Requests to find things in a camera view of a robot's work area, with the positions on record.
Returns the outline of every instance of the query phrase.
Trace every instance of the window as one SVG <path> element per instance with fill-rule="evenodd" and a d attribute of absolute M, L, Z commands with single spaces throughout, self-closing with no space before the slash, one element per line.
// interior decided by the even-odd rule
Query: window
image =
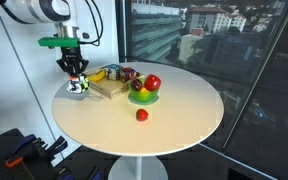
<path fill-rule="evenodd" d="M 212 10 L 205 6 L 211 0 L 147 4 L 153 1 L 128 2 L 129 12 L 141 8 L 136 11 L 141 13 L 127 16 L 128 60 L 171 64 L 199 74 L 220 93 L 225 109 L 220 127 L 203 144 L 273 177 L 288 179 L 288 0 L 279 1 L 279 6 L 275 0 L 241 1 L 237 9 L 245 23 L 227 12 L 225 26 L 213 26 L 214 11 L 225 11 L 220 1 Z M 225 2 L 234 5 L 236 1 Z M 183 26 L 180 8 L 187 9 Z M 260 19 L 254 19 L 254 14 L 270 14 L 265 28 L 240 32 L 257 27 Z M 194 43 L 182 41 L 197 36 L 193 29 L 202 20 L 201 38 Z M 133 46 L 143 40 L 148 41 L 141 48 Z M 179 58 L 180 54 L 191 55 Z"/>

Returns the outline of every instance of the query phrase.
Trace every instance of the green bowl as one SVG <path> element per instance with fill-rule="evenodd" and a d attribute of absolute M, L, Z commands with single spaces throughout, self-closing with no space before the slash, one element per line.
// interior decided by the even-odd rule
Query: green bowl
<path fill-rule="evenodd" d="M 144 87 L 145 78 L 138 78 L 138 79 L 142 81 L 143 87 Z M 132 89 L 131 83 L 132 82 L 128 84 L 128 87 L 130 89 L 130 96 L 135 101 L 141 102 L 141 103 L 149 103 L 155 100 L 159 89 L 155 91 L 145 91 L 145 92 L 135 91 L 134 89 Z"/>

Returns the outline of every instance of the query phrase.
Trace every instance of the yellow banana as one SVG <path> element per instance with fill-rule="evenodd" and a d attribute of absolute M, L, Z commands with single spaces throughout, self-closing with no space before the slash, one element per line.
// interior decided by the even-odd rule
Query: yellow banana
<path fill-rule="evenodd" d="M 105 77 L 105 75 L 106 75 L 106 71 L 105 69 L 102 69 L 96 74 L 88 75 L 87 79 L 89 81 L 97 82 L 97 81 L 102 80 Z"/>

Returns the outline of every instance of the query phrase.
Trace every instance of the wall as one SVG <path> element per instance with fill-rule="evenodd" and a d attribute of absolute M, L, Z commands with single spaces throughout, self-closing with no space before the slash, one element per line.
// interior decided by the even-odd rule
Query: wall
<path fill-rule="evenodd" d="M 85 45 L 81 48 L 84 59 L 90 61 L 88 69 L 119 61 L 115 3 L 113 0 L 95 2 L 103 18 L 104 33 L 99 47 Z M 80 29 L 96 39 L 85 1 L 76 3 Z M 52 116 L 52 99 L 58 88 L 67 82 L 68 76 L 56 63 L 61 57 L 60 50 L 39 47 L 37 42 L 53 34 L 53 24 L 19 24 L 0 8 L 0 134 L 19 128 L 24 135 L 33 133 L 48 144 L 63 136 L 69 143 L 62 153 L 66 157 L 79 144 L 56 125 Z M 60 160 L 61 156 L 58 156 L 53 164 Z"/>

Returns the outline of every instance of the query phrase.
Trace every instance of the green gripper part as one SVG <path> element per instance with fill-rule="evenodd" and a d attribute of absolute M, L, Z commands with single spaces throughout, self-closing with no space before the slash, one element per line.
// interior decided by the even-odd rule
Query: green gripper part
<path fill-rule="evenodd" d="M 38 40 L 40 46 L 47 47 L 78 47 L 78 38 L 44 37 Z"/>

